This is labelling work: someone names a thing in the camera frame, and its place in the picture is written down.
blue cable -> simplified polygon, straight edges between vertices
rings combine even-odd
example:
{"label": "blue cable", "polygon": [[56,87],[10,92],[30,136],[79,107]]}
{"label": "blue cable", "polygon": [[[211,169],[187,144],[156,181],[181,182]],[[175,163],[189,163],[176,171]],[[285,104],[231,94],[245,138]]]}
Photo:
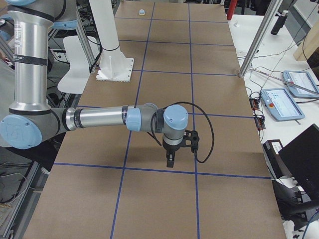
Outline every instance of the blue cable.
{"label": "blue cable", "polygon": [[304,235],[303,235],[303,238],[302,238],[302,239],[305,239],[305,235],[306,235],[307,229],[308,229],[308,227],[309,227],[310,223],[312,223],[313,218],[314,218],[317,214],[319,214],[319,210],[318,210],[318,209],[317,209],[317,212],[316,212],[316,213],[314,213],[314,214],[313,214],[313,216],[312,216],[312,217],[310,218],[310,220],[308,221],[308,223],[307,223],[307,226],[306,226],[306,229],[305,229],[305,231],[304,231]]}

red cylinder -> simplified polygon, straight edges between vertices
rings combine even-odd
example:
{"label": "red cylinder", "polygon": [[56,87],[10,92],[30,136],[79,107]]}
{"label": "red cylinder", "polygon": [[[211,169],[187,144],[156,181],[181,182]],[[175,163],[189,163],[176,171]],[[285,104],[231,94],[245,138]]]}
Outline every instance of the red cylinder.
{"label": "red cylinder", "polygon": [[231,20],[231,18],[233,17],[237,2],[238,0],[231,0],[229,10],[227,12],[227,20]]}

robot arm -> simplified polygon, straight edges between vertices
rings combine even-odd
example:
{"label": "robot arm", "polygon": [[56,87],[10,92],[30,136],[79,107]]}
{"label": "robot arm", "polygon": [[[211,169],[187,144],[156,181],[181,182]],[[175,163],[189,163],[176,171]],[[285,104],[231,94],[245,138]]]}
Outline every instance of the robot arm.
{"label": "robot arm", "polygon": [[15,101],[0,123],[1,136],[13,147],[27,149],[77,128],[124,124],[128,130],[163,134],[167,166],[181,147],[198,149],[195,131],[186,131],[188,114],[172,105],[153,104],[101,109],[53,108],[46,102],[48,29],[76,27],[75,0],[6,0],[14,19]]}

table surface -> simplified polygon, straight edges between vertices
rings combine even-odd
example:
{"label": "table surface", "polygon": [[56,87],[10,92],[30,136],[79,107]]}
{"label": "table surface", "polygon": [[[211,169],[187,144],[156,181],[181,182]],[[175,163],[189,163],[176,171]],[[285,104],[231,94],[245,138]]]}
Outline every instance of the table surface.
{"label": "table surface", "polygon": [[[68,132],[24,238],[285,238],[223,6],[122,1],[116,25],[131,81],[92,75],[80,106],[193,102],[212,121],[213,154],[198,164],[180,149],[167,169],[146,133]],[[208,123],[186,108],[203,159]]]}
{"label": "table surface", "polygon": [[[238,57],[245,56],[247,54],[262,19],[262,16],[234,15],[232,20],[229,21],[229,27]],[[253,68],[263,66],[272,71],[301,71],[307,69],[314,81],[319,84],[316,76],[314,75],[312,70],[309,69],[309,65],[307,64],[307,62],[296,61],[293,57],[293,53],[296,51],[297,46],[295,45],[295,42],[293,42],[293,37],[289,34],[286,27],[284,26],[283,28],[281,28],[277,35],[272,35],[270,33],[271,27],[275,24],[275,21],[276,18],[274,18],[272,24],[270,24],[270,29],[268,29],[259,47],[259,52],[256,54],[256,57],[258,58],[254,58],[252,62]],[[283,53],[279,55],[260,57],[265,55],[278,54],[281,52]],[[271,72],[264,68],[258,69],[266,73]],[[281,72],[274,72],[272,73],[272,75],[282,79]],[[264,89],[284,87],[284,84],[282,82],[272,78],[269,78],[267,80],[267,78],[267,76],[263,76],[256,72],[250,74],[250,71],[248,71],[248,73],[244,77],[246,86],[249,87],[253,92],[260,91],[261,87],[257,84],[261,86],[265,84]],[[308,100],[295,98],[295,101],[300,102]],[[266,118],[266,129],[263,131],[263,133],[261,133],[261,137],[263,137],[262,143],[269,139],[280,139],[283,146],[285,146],[300,133],[302,133],[306,128],[308,128],[311,124],[316,123],[317,125],[319,125],[319,102],[299,104],[299,107],[306,116],[304,119],[298,120],[300,125],[294,120],[277,122],[272,118],[268,110],[264,107],[263,112]]]}

white chair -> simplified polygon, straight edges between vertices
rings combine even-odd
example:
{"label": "white chair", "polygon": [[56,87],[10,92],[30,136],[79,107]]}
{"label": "white chair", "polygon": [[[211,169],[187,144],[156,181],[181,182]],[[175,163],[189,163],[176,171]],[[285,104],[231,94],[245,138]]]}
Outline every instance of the white chair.
{"label": "white chair", "polygon": [[[94,57],[99,54],[98,45],[90,42]],[[58,90],[69,94],[82,94],[90,77],[89,63],[78,36],[67,36],[63,39],[67,58],[70,62],[70,70],[60,80]]]}

